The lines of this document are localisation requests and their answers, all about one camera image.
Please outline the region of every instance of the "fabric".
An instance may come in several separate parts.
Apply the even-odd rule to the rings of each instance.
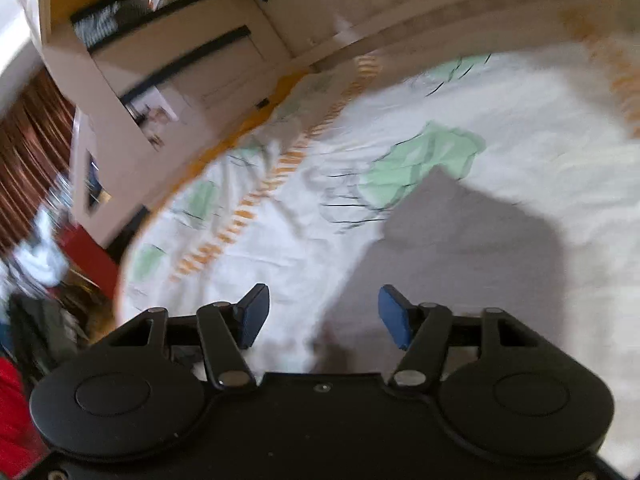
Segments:
[[[21,241],[13,252],[14,264],[43,287],[56,286],[69,265],[54,240],[53,222],[44,205],[38,209],[33,223],[38,243]]]
[[[60,235],[60,248],[101,293],[113,299],[118,266],[81,226],[68,226]]]
[[[207,168],[210,162],[219,157],[222,153],[227,150],[231,150],[238,144],[239,140],[246,134],[250,132],[254,128],[257,128],[265,121],[267,121],[271,115],[271,113],[275,110],[276,106],[278,106],[284,99],[289,95],[291,90],[296,86],[296,84],[308,73],[307,70],[299,70],[298,72],[294,72],[292,74],[286,75],[278,81],[273,94],[271,94],[267,98],[267,104],[265,104],[259,110],[252,112],[242,123],[238,126],[238,129],[234,131],[230,136],[228,136],[222,142],[219,142],[215,146],[208,148],[201,155],[199,155],[195,160],[193,160],[189,167],[187,168],[185,175],[180,179],[180,181],[174,185],[171,191],[167,194],[165,200],[162,201],[160,205],[155,209],[155,212],[161,211],[165,206],[166,202],[174,197],[176,193],[178,193],[185,185],[190,184],[196,178],[198,178],[202,172]]]
[[[359,86],[353,63],[305,77],[172,197],[130,248],[119,322],[267,283],[256,373],[388,372],[385,283],[501,307],[609,385],[602,455],[636,473],[640,151],[609,75],[578,43],[436,67],[413,44],[376,63]]]
[[[18,372],[0,359],[0,472],[17,477],[36,462],[41,449]]]
[[[78,322],[49,298],[12,294],[9,319],[14,355],[28,395],[45,375],[78,353]]]
[[[149,0],[123,0],[109,4],[74,23],[74,30],[87,49],[116,34],[121,27],[138,22],[153,9]]]
[[[59,173],[68,171],[74,107],[46,70],[0,121],[0,251],[26,238]]]

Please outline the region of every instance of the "red cloth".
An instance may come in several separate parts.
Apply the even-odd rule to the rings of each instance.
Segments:
[[[41,455],[18,371],[0,358],[0,471],[14,478]]]
[[[58,246],[107,298],[113,299],[118,266],[81,225],[67,226],[59,236]]]

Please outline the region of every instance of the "white bedsheet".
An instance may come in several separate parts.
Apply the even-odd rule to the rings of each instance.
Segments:
[[[609,82],[579,44],[424,70],[428,64],[420,52],[380,59],[382,72],[364,93],[310,140],[306,157],[260,200],[233,243],[221,242],[217,236],[242,198],[257,189],[301,132],[322,120],[356,75],[347,64],[305,78],[242,148],[212,162],[130,248],[119,321],[155,305],[172,315],[193,314],[212,301],[237,301],[255,283],[266,283],[271,313],[247,354],[249,364],[258,373],[314,370],[321,358],[319,336],[332,332],[328,310],[367,248],[385,235],[385,219],[424,181],[431,186],[425,189],[439,194],[433,197],[434,214],[424,220],[425,236],[434,239],[433,247],[425,245],[433,251],[429,261],[438,268],[446,262],[451,272],[461,269],[465,278],[410,300],[437,301],[458,313],[531,304],[526,321],[612,389],[616,416],[602,455],[636,474],[640,146],[629,140],[631,129]],[[440,185],[442,174],[462,180]],[[496,238],[492,213],[475,219],[473,207],[454,207],[449,193],[460,192],[507,208],[500,222],[513,233]],[[542,224],[549,239],[557,240],[550,251],[559,266],[546,267],[544,259],[538,264],[536,238],[529,240],[530,232],[509,218]],[[456,251],[449,251],[447,239],[454,238]],[[176,272],[185,254],[207,243],[219,244],[222,254],[186,275]],[[513,252],[514,246],[522,250]],[[540,288],[559,283],[555,311],[549,304],[536,310],[530,298],[536,284],[523,288],[517,274],[492,274],[484,266],[485,253],[503,274],[509,269],[500,267],[501,254],[530,258],[522,279],[542,276]],[[467,264],[479,268],[465,269]],[[539,292],[542,301],[547,291]],[[374,305],[366,312],[363,327],[379,323]]]

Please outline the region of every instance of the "curtain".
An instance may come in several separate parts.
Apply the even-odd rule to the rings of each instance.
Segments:
[[[0,121],[0,251],[31,231],[31,220],[58,173],[67,174],[74,106],[46,70]]]

